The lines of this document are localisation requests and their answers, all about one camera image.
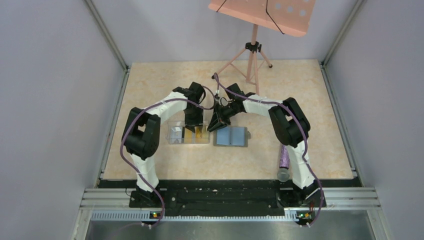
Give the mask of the clear plastic card box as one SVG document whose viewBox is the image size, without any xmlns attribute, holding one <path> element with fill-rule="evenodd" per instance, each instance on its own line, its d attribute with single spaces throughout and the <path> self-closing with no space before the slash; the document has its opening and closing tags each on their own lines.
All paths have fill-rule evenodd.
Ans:
<svg viewBox="0 0 424 240">
<path fill-rule="evenodd" d="M 195 143 L 195 132 L 191 132 L 190 130 L 185 128 L 184 121 L 169 121 L 168 122 L 168 130 L 166 139 L 170 145 L 192 145 L 198 144 Z M 209 126 L 208 121 L 204 121 L 202 126 L 207 130 Z"/>
</svg>

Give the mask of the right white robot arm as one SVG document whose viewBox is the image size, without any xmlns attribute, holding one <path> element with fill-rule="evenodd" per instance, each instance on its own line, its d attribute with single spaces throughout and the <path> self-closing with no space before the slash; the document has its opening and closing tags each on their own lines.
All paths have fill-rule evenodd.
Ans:
<svg viewBox="0 0 424 240">
<path fill-rule="evenodd" d="M 308 156 L 308 137 L 311 125 L 298 102 L 289 97 L 278 102 L 255 93 L 244 93 L 234 83 L 225 89 L 229 102 L 217 102 L 208 127 L 209 132 L 231 124 L 230 118 L 239 113 L 268 117 L 279 142 L 285 147 L 292 172 L 293 200 L 299 206 L 324 203 L 322 184 L 313 172 Z"/>
</svg>

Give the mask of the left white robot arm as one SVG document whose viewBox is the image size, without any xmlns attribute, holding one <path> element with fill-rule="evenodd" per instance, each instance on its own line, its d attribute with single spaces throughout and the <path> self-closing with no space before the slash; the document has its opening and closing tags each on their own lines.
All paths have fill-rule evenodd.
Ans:
<svg viewBox="0 0 424 240">
<path fill-rule="evenodd" d="M 192 82 L 188 88 L 176 87 L 162 100 L 144 109 L 130 110 L 124 127 L 120 154 L 127 152 L 131 161 L 124 158 L 137 174 L 136 189 L 131 193 L 134 203 L 143 207 L 162 207 L 164 200 L 157 189 L 159 179 L 155 170 L 154 154 L 159 148 L 161 126 L 179 112 L 184 113 L 184 130 L 201 133 L 204 126 L 205 88 Z"/>
</svg>

